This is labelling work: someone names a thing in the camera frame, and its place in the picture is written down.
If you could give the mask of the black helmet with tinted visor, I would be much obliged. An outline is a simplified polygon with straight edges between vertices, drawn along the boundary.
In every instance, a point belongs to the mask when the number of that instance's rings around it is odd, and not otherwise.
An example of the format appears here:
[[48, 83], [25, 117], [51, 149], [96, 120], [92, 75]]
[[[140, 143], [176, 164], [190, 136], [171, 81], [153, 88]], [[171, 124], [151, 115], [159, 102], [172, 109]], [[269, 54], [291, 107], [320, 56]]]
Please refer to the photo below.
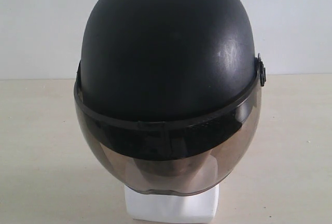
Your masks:
[[266, 80], [240, 0], [98, 0], [74, 97], [99, 162], [141, 194], [226, 178], [255, 134]]

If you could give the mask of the white foam mannequin head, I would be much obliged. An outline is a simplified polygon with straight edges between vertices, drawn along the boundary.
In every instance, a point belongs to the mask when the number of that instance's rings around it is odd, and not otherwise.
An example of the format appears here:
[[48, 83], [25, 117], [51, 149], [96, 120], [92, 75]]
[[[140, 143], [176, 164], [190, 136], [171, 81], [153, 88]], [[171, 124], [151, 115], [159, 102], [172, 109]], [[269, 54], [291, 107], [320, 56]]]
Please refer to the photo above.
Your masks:
[[217, 210], [219, 185], [191, 196], [142, 194], [124, 187], [128, 214], [134, 219], [170, 222], [210, 222]]

